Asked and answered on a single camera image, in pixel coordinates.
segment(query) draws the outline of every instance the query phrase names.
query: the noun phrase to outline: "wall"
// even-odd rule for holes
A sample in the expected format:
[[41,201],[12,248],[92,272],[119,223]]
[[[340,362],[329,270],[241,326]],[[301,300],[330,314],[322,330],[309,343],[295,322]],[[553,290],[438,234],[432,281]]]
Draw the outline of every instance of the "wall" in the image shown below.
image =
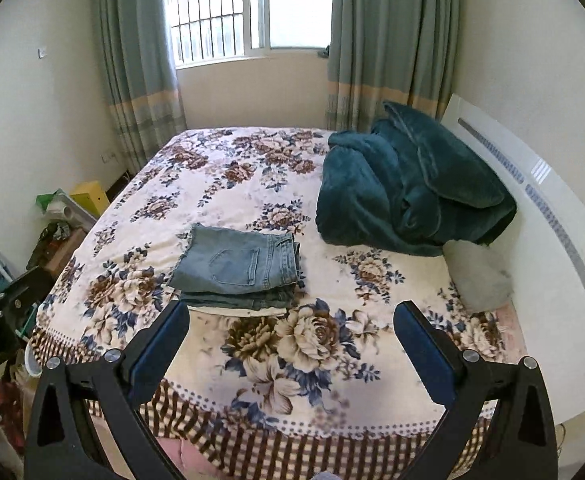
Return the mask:
[[189,128],[323,128],[327,60],[316,51],[228,60],[177,71]]
[[585,9],[461,0],[453,91],[545,158],[585,205]]
[[36,195],[83,180],[108,188],[123,173],[101,158],[117,147],[90,9],[90,0],[0,4],[0,248],[16,272],[45,226]]

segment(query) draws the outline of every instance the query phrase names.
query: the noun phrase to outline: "metal screw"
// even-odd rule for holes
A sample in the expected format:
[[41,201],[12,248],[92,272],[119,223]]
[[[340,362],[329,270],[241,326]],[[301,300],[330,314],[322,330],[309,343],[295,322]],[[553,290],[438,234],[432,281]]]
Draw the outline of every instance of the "metal screw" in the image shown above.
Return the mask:
[[114,363],[117,362],[121,356],[122,356],[121,350],[119,350],[118,348],[111,348],[109,349],[108,352],[104,354],[104,359],[109,363]]
[[54,370],[60,364],[61,364],[61,359],[59,359],[57,356],[51,357],[50,359],[48,359],[48,362],[46,363],[46,368],[49,368],[50,370]]
[[479,361],[479,354],[474,350],[464,350],[463,358],[469,363],[476,363]]
[[537,362],[534,360],[534,358],[525,356],[523,358],[523,365],[530,370],[534,370],[537,367]]

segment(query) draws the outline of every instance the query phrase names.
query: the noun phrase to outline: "yellow box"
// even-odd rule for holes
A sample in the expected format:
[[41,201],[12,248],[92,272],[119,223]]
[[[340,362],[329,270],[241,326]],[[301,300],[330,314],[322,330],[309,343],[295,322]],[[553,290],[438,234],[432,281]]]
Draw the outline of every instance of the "yellow box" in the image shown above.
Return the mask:
[[106,193],[97,180],[78,184],[75,189],[72,190],[70,196],[75,202],[82,206],[82,208],[90,214],[95,215],[97,218],[99,218],[99,216],[101,216],[110,205]]

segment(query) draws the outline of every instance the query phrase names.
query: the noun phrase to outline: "headboard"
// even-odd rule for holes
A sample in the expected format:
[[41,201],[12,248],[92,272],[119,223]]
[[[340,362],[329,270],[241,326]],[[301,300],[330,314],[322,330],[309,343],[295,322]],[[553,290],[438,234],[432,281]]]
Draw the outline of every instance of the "headboard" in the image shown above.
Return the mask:
[[512,274],[514,307],[555,423],[568,420],[585,410],[585,206],[527,144],[458,95],[442,123],[517,201],[517,215],[492,247]]

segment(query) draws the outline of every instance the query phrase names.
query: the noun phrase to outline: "dark green plush blanket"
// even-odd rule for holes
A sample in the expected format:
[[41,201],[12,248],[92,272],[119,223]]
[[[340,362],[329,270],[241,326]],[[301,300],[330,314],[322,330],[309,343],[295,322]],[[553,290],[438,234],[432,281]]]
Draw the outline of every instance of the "dark green plush blanket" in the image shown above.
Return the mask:
[[490,167],[425,114],[386,103],[370,134],[328,140],[317,203],[327,243],[437,256],[448,240],[489,244],[516,203]]

